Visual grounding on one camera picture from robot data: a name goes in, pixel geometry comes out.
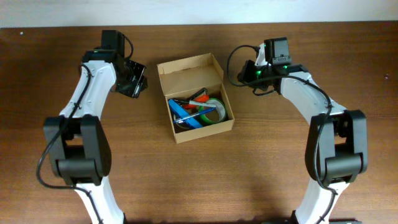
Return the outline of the brown cardboard box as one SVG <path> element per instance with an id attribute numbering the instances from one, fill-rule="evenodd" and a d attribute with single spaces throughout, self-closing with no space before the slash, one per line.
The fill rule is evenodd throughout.
<path id="1" fill-rule="evenodd" d="M 176 143 L 203 138 L 233 128 L 235 117 L 223 84 L 224 71 L 213 54 L 161 63 L 158 64 L 157 69 L 166 101 L 172 98 L 187 99 L 202 88 L 206 88 L 210 98 L 221 100 L 227 110 L 227 118 L 221 123 L 205 124 L 196 117 L 202 128 L 181 129 L 174 124 L 174 114 L 167 105 Z"/>

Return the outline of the blue ballpoint pen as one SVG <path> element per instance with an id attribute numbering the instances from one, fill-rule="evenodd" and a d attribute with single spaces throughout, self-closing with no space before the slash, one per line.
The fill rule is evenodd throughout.
<path id="1" fill-rule="evenodd" d="M 195 118 L 195 117 L 201 116 L 201 115 L 203 115 L 203 114 L 207 114 L 207 113 L 209 113 L 209 112 L 214 111 L 215 109 L 216 109 L 216 108 L 208 108 L 208 109 L 206 109 L 206 110 L 202 110 L 202 111 L 193 113 L 193 114 L 191 114 L 191 115 L 189 115 L 189 116 L 186 116 L 186 117 L 184 117 L 184 118 L 179 118 L 179 119 L 175 120 L 174 123 L 182 123 L 182 122 L 184 122 L 185 120 L 188 120 L 188 119 L 190 119 L 190 118 Z"/>

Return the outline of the white black-capped marker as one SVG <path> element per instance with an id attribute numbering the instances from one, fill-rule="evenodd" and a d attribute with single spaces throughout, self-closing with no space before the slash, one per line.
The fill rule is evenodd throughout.
<path id="1" fill-rule="evenodd" d="M 216 105 L 212 104 L 212 103 L 204 103 L 204 102 L 198 102 L 198 101 L 193 101 L 193 100 L 175 100 L 175 102 L 181 104 L 182 107 L 185 109 L 192 109 L 196 106 L 203 106 L 203 107 L 209 107 L 209 108 L 216 107 Z"/>

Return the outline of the green tape roll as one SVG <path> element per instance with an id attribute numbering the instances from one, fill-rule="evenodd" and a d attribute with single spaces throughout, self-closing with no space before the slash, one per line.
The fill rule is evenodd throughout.
<path id="1" fill-rule="evenodd" d="M 215 105 L 215 110 L 200 115 L 200 120 L 205 124 L 217 124 L 227 118 L 227 110 L 224 103 L 217 98 L 210 98 L 206 103 Z"/>

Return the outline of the clear packing tape roll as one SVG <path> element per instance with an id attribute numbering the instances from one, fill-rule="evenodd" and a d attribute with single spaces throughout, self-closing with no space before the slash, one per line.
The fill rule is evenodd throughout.
<path id="1" fill-rule="evenodd" d="M 178 126 L 179 128 L 181 128 L 181 129 L 191 129 L 191 127 L 186 123 L 186 122 L 184 122 L 184 121 L 181 121 L 181 122 L 175 122 L 176 120 L 178 120 L 180 117 L 178 116 L 178 115 L 176 115 L 176 114 L 174 114 L 173 115 L 173 121 L 174 121 L 174 124 L 176 125 L 176 126 Z"/>

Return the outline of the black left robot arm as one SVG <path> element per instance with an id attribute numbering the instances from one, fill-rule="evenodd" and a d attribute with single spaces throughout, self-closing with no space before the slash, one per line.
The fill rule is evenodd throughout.
<path id="1" fill-rule="evenodd" d="M 110 185 L 112 155 L 100 119 L 109 93 L 138 98 L 147 88 L 145 65 L 125 54 L 130 43 L 122 32 L 103 30 L 101 45 L 82 57 L 70 101 L 44 121 L 36 178 L 48 189 L 75 191 L 93 223 L 127 222 Z"/>

